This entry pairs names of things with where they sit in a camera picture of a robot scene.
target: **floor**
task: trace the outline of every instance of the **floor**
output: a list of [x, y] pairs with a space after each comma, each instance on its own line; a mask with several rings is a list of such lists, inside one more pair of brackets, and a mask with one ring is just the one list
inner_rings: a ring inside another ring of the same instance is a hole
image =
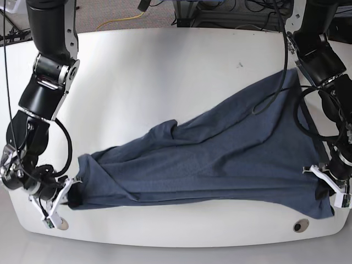
[[[80, 7], [76, 12], [77, 32], [92, 32], [105, 21], [138, 15], [140, 14], [140, 11], [137, 9], [139, 2], [140, 0], [77, 0], [77, 6]], [[159, 3], [159, 0], [152, 0], [151, 5], [157, 3]], [[210, 1], [207, 3], [215, 5], [218, 2]], [[226, 0], [217, 10], [229, 11], [235, 3], [236, 7], [232, 12], [239, 10], [246, 11], [244, 1], [242, 0]], [[10, 14], [9, 17], [16, 23], [19, 29], [29, 28], [28, 16], [26, 14]], [[141, 18], [110, 23], [100, 30], [163, 28], [171, 26], [174, 18], [173, 3], [170, 0], [166, 0], [156, 7], [149, 7]]]

